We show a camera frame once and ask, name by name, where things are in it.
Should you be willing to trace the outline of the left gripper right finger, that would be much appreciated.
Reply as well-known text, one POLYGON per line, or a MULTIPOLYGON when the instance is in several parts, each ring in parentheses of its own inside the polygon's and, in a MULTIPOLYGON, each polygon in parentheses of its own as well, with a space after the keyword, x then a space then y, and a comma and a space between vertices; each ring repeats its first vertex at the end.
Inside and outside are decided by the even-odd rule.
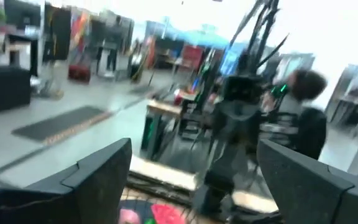
POLYGON ((286 223, 358 224, 358 176, 269 140, 257 159, 286 223))

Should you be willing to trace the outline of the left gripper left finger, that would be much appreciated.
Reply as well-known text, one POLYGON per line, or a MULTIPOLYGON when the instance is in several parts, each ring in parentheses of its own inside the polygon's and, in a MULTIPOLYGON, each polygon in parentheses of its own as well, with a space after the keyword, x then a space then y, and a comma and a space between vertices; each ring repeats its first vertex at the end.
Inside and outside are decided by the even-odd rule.
POLYGON ((0 188, 0 224, 117 223, 131 157, 122 138, 23 189, 0 188))

